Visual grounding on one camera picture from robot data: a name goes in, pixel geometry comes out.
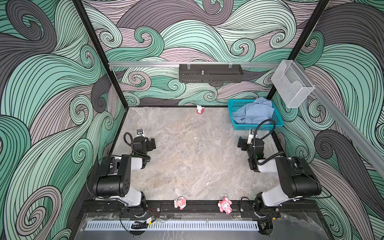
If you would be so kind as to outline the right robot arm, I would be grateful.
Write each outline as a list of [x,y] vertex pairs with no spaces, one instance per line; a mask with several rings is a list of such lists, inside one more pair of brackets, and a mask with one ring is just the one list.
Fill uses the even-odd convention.
[[248,163],[252,171],[276,173],[279,177],[277,186],[257,195],[254,208],[261,211],[261,209],[280,206],[285,202],[320,195],[322,185],[306,160],[301,157],[286,157],[283,151],[267,158],[264,156],[265,142],[264,138],[258,137],[258,131],[266,123],[273,124],[266,136],[271,135],[276,128],[276,122],[267,119],[258,124],[255,129],[250,130],[247,140],[239,138],[238,141],[238,148],[248,154]]

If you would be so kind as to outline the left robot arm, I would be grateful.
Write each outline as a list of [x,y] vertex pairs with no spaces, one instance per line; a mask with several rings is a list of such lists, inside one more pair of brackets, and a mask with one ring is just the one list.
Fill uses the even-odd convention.
[[145,194],[131,186],[131,175],[133,171],[144,169],[151,161],[148,152],[156,149],[156,141],[147,138],[142,129],[137,130],[136,137],[126,132],[123,140],[131,148],[131,153],[103,157],[90,193],[97,199],[116,200],[125,207],[145,211]]

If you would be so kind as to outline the light blue long sleeve shirt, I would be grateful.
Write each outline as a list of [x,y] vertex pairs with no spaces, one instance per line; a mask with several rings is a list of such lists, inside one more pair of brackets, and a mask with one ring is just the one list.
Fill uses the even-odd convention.
[[233,120],[237,124],[256,125],[271,119],[274,113],[273,102],[265,98],[258,98],[233,112]]

